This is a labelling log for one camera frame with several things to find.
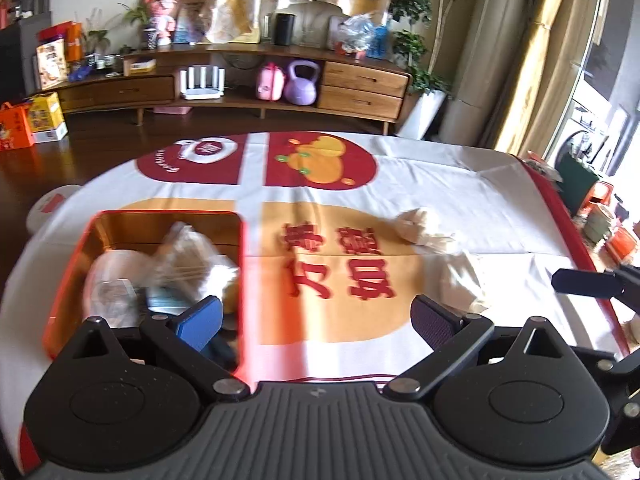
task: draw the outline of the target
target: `yellow box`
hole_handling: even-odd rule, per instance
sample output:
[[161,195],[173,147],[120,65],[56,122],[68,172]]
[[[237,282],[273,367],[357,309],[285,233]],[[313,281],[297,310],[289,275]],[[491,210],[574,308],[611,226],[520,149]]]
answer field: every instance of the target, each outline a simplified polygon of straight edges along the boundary
[[27,119],[32,132],[56,130],[65,120],[57,92],[36,95],[29,99],[29,103]]

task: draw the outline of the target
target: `pink bag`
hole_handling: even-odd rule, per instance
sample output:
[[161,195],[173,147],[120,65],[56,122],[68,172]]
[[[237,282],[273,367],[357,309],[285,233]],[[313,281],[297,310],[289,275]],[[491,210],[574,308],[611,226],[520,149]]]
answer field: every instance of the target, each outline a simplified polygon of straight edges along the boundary
[[255,94],[263,101],[277,101],[282,97],[284,72],[275,63],[267,63],[258,73]]

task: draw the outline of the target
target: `wooden floor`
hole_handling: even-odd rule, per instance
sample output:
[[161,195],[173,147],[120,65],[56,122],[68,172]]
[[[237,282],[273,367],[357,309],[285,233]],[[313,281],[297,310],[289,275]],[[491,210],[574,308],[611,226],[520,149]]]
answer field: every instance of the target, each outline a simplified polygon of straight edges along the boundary
[[186,116],[135,111],[91,112],[66,118],[60,142],[0,152],[0,291],[29,239],[27,213],[43,194],[65,184],[85,184],[115,166],[179,139],[249,132],[319,130],[379,134],[382,123],[302,112],[195,108]]

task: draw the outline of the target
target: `purple kettlebell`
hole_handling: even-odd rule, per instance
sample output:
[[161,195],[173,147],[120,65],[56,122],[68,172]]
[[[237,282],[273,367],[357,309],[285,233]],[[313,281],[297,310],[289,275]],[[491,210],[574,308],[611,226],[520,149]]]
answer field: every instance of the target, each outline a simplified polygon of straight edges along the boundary
[[[298,77],[296,75],[296,67],[299,66],[308,66],[316,72],[311,79]],[[284,88],[284,97],[287,101],[295,105],[313,104],[316,100],[316,81],[318,81],[318,76],[320,75],[320,67],[318,64],[303,59],[290,63],[287,70],[289,72],[289,81]]]

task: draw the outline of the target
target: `speaker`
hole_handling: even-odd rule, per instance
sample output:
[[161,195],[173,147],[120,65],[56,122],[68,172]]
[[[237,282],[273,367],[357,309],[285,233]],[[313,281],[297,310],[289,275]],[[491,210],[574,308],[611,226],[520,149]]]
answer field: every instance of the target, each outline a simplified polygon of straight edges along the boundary
[[273,33],[273,44],[289,46],[293,35],[293,23],[296,21],[295,14],[278,14]]

